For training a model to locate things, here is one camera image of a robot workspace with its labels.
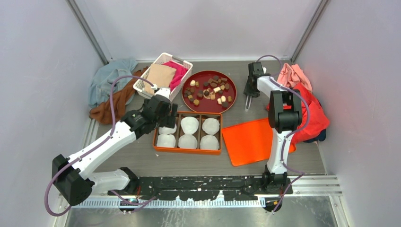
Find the silver tongs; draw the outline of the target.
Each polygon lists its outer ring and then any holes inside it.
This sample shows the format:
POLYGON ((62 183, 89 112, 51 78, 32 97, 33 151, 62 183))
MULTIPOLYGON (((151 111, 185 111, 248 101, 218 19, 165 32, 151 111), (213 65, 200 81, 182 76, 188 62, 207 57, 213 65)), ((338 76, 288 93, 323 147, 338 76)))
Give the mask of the silver tongs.
POLYGON ((248 112, 250 109, 252 103, 252 97, 251 96, 246 96, 246 101, 245 101, 245 111, 248 112))

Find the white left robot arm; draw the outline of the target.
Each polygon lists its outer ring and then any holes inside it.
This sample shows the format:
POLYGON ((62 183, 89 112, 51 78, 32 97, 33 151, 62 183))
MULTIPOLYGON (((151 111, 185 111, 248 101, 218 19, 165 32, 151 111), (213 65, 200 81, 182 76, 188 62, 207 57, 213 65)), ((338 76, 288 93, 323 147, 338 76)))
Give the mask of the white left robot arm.
POLYGON ((170 89, 160 88, 139 110, 128 111, 115 126, 83 150, 52 161, 53 185, 71 206, 81 204, 91 194, 114 190, 133 195, 138 177, 127 167, 111 172, 95 170, 114 153, 158 127, 173 128, 178 106, 172 104, 170 89))

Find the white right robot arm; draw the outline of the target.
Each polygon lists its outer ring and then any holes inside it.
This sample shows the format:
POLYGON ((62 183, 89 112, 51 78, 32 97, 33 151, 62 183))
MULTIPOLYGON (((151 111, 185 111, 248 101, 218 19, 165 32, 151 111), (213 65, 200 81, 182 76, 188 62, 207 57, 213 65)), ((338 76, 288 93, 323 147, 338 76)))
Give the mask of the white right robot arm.
POLYGON ((244 88, 245 109, 249 110, 252 99, 261 93, 269 98, 268 120, 273 136, 260 190, 275 194, 288 185, 287 158, 293 135, 302 123, 303 100, 298 89, 284 87, 270 74, 266 74, 260 62, 250 63, 248 72, 244 88))

